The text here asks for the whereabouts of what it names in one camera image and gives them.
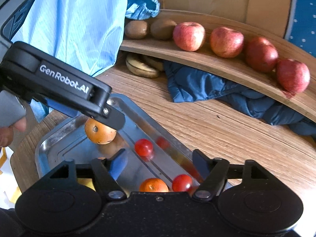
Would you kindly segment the person's left hand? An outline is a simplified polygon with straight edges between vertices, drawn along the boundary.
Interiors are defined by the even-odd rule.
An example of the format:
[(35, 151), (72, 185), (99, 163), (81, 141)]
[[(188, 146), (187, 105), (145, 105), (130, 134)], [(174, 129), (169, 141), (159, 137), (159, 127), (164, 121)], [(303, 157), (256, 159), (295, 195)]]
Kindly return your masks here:
[(19, 132), (24, 132), (27, 127), (27, 120), (25, 117), (20, 119), (19, 121), (15, 122), (13, 125), (9, 127), (1, 127), (0, 128), (0, 145), (2, 147), (9, 146), (14, 137), (14, 130)]

